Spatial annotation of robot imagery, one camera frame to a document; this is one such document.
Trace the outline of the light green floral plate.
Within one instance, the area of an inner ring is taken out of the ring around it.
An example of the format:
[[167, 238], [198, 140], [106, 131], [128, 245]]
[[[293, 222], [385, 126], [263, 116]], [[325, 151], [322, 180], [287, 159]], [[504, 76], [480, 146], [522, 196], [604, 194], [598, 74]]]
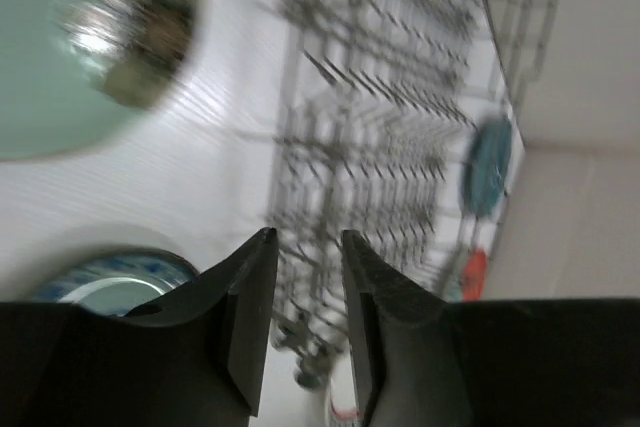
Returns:
[[199, 0], [1, 0], [1, 157], [84, 148], [144, 116], [192, 50]]

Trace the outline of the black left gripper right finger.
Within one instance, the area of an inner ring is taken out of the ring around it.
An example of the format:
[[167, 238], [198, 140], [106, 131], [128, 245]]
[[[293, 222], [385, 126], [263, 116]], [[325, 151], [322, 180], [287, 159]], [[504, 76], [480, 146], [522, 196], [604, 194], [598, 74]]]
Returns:
[[634, 298], [448, 303], [341, 236], [365, 426], [635, 426]]

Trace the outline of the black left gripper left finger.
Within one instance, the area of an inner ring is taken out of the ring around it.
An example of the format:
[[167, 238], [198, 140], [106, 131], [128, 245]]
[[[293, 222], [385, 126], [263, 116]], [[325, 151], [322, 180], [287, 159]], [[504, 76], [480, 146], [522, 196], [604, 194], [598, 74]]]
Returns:
[[2, 424], [247, 425], [259, 410], [277, 266], [277, 232], [263, 228], [122, 317], [3, 303]]

